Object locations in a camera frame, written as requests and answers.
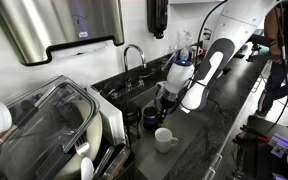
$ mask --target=paper towel dispenser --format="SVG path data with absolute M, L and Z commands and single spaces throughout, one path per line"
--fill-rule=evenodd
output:
M 48 63 L 54 50 L 124 44 L 120 0 L 0 0 L 0 23 L 24 65 Z

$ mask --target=stainless steel sink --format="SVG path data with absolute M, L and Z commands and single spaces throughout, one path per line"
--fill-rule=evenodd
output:
M 154 106 L 153 98 L 156 90 L 157 88 L 153 87 L 130 101 L 141 107 L 142 110 L 147 106 Z M 179 143 L 165 154 L 155 150 L 154 133 L 146 131 L 142 127 L 142 120 L 139 123 L 140 139 L 133 147 L 136 167 L 148 179 L 163 179 L 198 132 L 212 118 L 215 109 L 216 104 L 208 101 L 203 111 L 186 114 L 178 108 L 172 115 L 167 116 L 161 127 L 170 129 L 173 136 L 179 139 Z

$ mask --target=person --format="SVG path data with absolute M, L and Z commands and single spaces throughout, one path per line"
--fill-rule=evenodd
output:
M 270 53 L 272 55 L 281 54 L 281 40 L 279 33 L 278 21 L 280 21 L 281 27 L 283 28 L 284 42 L 285 42 L 285 54 L 288 59 L 288 3 L 282 4 L 283 9 L 278 7 L 273 8 L 265 17 L 264 21 L 264 36 L 275 39 L 277 43 L 270 47 Z M 288 73 L 288 60 L 286 63 L 286 74 Z M 259 118 L 265 118 L 269 110 L 273 106 L 274 100 L 283 98 L 288 95 L 286 85 L 282 86 L 285 79 L 284 64 L 282 60 L 273 60 L 270 75 L 267 79 L 265 89 L 263 90 L 261 97 L 258 101 L 258 107 L 255 111 L 255 115 Z

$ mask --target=white wall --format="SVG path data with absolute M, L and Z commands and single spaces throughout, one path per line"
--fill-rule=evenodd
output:
M 169 6 L 165 37 L 157 40 L 148 32 L 146 0 L 121 0 L 125 35 L 123 46 L 115 47 L 112 41 L 107 41 L 105 48 L 95 52 L 36 67 L 25 67 L 18 62 L 18 56 L 0 28 L 0 101 L 59 75 L 66 75 L 85 86 L 119 74 L 124 71 L 122 53 L 128 44 L 140 46 L 147 61 L 151 61 L 165 55 L 169 46 L 183 36 L 183 30 L 190 31 L 193 42 L 196 42 L 204 17 L 216 5 L 217 3 L 198 3 Z M 214 26 L 220 11 L 221 8 L 213 13 L 206 23 L 208 27 Z M 130 68 L 141 64 L 139 56 L 131 49 L 128 60 Z

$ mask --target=cabinet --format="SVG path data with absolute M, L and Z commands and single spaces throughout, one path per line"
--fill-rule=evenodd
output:
M 186 3 L 206 3 L 206 2 L 220 2 L 224 0 L 169 0 L 168 4 L 186 4 Z

